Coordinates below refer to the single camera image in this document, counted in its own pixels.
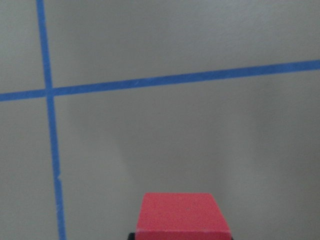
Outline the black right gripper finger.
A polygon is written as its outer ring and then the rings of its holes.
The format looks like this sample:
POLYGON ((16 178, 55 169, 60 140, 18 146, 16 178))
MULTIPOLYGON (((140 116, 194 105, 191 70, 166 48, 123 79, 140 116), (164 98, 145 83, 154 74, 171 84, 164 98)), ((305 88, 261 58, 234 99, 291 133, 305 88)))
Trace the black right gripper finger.
POLYGON ((127 240, 135 240, 135 233, 134 232, 130 232, 128 234, 127 240))

